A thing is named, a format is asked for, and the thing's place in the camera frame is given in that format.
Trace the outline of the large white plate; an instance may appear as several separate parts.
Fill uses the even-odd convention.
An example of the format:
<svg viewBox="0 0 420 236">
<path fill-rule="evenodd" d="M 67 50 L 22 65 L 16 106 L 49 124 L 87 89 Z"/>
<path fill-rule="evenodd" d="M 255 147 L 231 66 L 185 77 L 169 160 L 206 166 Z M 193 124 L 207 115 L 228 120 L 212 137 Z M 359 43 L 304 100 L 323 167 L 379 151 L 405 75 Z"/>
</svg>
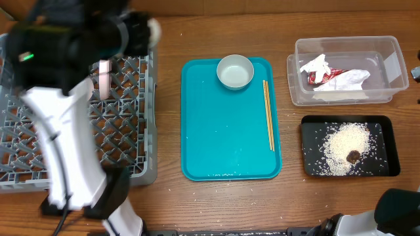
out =
<svg viewBox="0 0 420 236">
<path fill-rule="evenodd" d="M 110 60 L 100 60 L 98 64 L 98 90 L 101 100 L 105 100 L 110 95 L 112 62 Z"/>
</svg>

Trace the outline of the small white tissue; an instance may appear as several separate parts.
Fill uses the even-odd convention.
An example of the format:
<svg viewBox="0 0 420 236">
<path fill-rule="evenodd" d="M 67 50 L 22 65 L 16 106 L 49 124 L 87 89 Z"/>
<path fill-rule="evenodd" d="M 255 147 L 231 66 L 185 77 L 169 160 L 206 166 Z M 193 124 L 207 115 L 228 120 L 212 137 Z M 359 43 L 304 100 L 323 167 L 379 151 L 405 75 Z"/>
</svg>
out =
<svg viewBox="0 0 420 236">
<path fill-rule="evenodd" d="M 311 71 L 317 71 L 322 76 L 324 73 L 330 73 L 329 64 L 326 62 L 325 54 L 317 56 L 315 59 L 301 66 L 300 72 L 306 72 L 309 74 Z"/>
</svg>

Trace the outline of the pile of white rice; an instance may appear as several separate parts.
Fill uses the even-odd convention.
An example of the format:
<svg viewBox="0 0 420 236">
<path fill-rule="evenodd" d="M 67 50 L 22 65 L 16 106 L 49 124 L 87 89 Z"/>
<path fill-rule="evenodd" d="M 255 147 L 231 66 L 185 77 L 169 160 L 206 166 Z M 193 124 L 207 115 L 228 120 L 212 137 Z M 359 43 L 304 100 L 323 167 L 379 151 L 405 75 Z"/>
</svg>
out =
<svg viewBox="0 0 420 236">
<path fill-rule="evenodd" d="M 310 176 L 388 176 L 382 127 L 378 123 L 304 123 L 301 125 L 304 170 Z M 352 165 L 347 155 L 357 150 Z"/>
</svg>

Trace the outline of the brown food scrap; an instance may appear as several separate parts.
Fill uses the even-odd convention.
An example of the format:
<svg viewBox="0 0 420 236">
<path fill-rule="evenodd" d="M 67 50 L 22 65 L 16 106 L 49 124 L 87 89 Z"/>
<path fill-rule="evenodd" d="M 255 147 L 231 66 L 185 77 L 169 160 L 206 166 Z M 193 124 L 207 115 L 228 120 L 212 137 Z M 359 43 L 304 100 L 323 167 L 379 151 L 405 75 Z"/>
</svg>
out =
<svg viewBox="0 0 420 236">
<path fill-rule="evenodd" d="M 352 150 L 346 157 L 346 160 L 352 165 L 355 165 L 360 159 L 361 154 L 357 150 Z"/>
</svg>

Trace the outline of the white paper cup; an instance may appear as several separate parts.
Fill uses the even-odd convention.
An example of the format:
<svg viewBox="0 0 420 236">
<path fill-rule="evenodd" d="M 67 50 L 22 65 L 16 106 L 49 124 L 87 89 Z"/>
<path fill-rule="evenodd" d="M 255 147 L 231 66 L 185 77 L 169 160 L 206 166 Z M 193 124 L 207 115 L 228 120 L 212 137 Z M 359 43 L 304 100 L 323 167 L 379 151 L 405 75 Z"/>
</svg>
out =
<svg viewBox="0 0 420 236">
<path fill-rule="evenodd" d="M 151 18 L 148 20 L 148 27 L 150 30 L 148 47 L 153 48 L 159 43 L 161 39 L 162 30 L 159 22 L 155 18 Z"/>
</svg>

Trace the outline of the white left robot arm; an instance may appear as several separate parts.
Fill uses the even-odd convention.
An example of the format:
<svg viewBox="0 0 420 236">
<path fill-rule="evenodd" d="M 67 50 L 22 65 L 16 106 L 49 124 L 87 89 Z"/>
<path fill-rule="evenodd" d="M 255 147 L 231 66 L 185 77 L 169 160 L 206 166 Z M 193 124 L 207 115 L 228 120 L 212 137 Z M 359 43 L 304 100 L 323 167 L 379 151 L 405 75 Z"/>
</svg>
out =
<svg viewBox="0 0 420 236">
<path fill-rule="evenodd" d="M 66 218 L 82 210 L 109 235 L 146 235 L 128 198 L 129 172 L 103 168 L 88 115 L 90 66 L 114 56 L 146 56 L 159 22 L 127 1 L 37 1 L 6 40 L 13 87 L 32 110 L 47 164 L 49 194 L 41 210 Z"/>
</svg>

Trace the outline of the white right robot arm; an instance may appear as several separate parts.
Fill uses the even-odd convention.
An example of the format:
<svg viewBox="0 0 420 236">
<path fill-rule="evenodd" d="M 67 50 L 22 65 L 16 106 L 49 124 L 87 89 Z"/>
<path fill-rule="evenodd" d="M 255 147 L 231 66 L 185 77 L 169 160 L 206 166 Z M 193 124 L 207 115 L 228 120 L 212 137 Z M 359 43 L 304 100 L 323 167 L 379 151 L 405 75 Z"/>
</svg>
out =
<svg viewBox="0 0 420 236">
<path fill-rule="evenodd" d="M 388 189 L 374 210 L 336 214 L 308 231 L 309 236 L 419 236 L 419 192 Z"/>
</svg>

